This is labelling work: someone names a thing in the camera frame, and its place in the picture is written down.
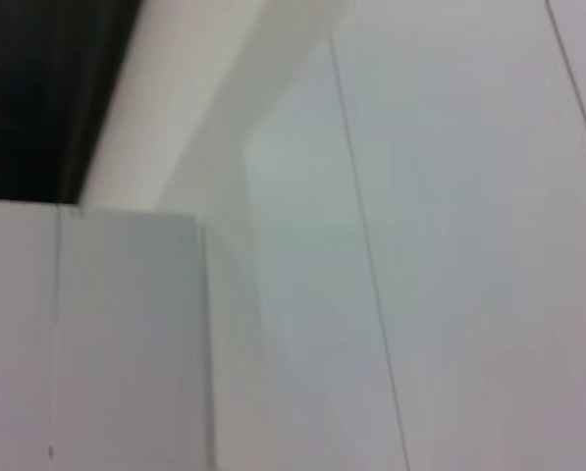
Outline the dark overhead panel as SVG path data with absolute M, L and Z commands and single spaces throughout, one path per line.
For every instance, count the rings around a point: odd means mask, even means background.
M 0 200 L 76 203 L 143 0 L 0 0 Z

